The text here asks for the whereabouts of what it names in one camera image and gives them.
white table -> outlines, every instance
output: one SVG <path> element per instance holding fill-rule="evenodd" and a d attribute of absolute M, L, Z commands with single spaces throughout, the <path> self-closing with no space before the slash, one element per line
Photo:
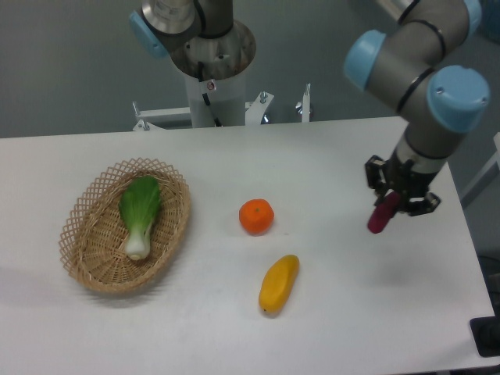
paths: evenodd
<path fill-rule="evenodd" d="M 428 216 L 366 229 L 364 162 L 387 158 L 396 118 L 258 128 L 0 140 L 0 373 L 389 374 L 492 366 L 469 320 L 488 294 L 446 166 Z M 66 275 L 59 234 L 108 166 L 172 163 L 191 187 L 190 228 L 164 278 L 103 298 Z M 266 198 L 271 231 L 248 236 L 238 210 Z M 258 294 L 293 253 L 301 271 L 276 319 Z"/>

white bracket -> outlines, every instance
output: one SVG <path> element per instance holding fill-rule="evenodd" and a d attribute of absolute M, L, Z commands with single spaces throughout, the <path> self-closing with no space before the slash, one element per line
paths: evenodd
<path fill-rule="evenodd" d="M 274 95 L 269 92 L 261 92 L 257 99 L 250 104 L 250 108 L 245 112 L 245 125 L 255 126 L 260 125 L 263 121 L 264 114 L 266 113 L 267 107 L 271 104 L 274 99 Z"/>
<path fill-rule="evenodd" d="M 263 91 L 253 103 L 246 102 L 245 125 L 260 125 L 264 113 L 273 99 L 274 95 Z M 152 123 L 164 123 L 167 127 L 169 125 L 175 127 L 180 121 L 189 121 L 191 119 L 189 107 L 141 111 L 136 102 L 133 102 L 132 106 L 134 107 L 135 119 L 137 121 L 133 129 L 134 131 L 165 130 Z"/>
<path fill-rule="evenodd" d="M 476 173 L 460 195 L 462 208 L 465 209 L 500 174 L 500 133 L 494 137 L 497 151 Z"/>

metal mount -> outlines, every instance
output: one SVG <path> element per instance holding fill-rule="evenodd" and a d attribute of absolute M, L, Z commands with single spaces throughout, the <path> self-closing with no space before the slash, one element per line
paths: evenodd
<path fill-rule="evenodd" d="M 274 99 L 274 95 L 262 91 L 254 102 L 245 103 L 247 109 L 245 113 L 245 125 L 260 125 L 270 123 L 266 110 Z M 157 127 L 153 123 L 166 123 L 167 127 L 175 127 L 180 121 L 189 121 L 191 111 L 189 107 L 157 109 L 152 111 L 139 110 L 137 102 L 132 102 L 134 115 L 137 121 L 134 131 L 165 130 L 163 127 Z"/>

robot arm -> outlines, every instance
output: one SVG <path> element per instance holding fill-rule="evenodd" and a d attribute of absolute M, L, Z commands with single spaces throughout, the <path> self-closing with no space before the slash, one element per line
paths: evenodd
<path fill-rule="evenodd" d="M 220 38 L 233 27 L 232 0 L 144 0 L 130 15 L 137 39 L 155 57 L 194 37 Z"/>
<path fill-rule="evenodd" d="M 389 191 L 398 196 L 392 199 L 392 216 L 438 207 L 441 200 L 429 184 L 480 122 L 490 97 L 484 78 L 461 66 L 434 69 L 473 34 L 480 18 L 477 0 L 415 0 L 394 35 L 369 31 L 348 53 L 346 76 L 409 121 L 388 161 L 374 155 L 366 163 L 375 205 L 384 203 Z"/>

yellow mango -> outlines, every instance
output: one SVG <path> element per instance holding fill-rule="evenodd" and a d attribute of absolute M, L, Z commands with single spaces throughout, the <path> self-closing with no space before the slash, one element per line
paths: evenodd
<path fill-rule="evenodd" d="M 267 313 L 279 312 L 290 296 L 298 274 L 299 261 L 286 255 L 269 268 L 259 294 L 259 305 Z"/>

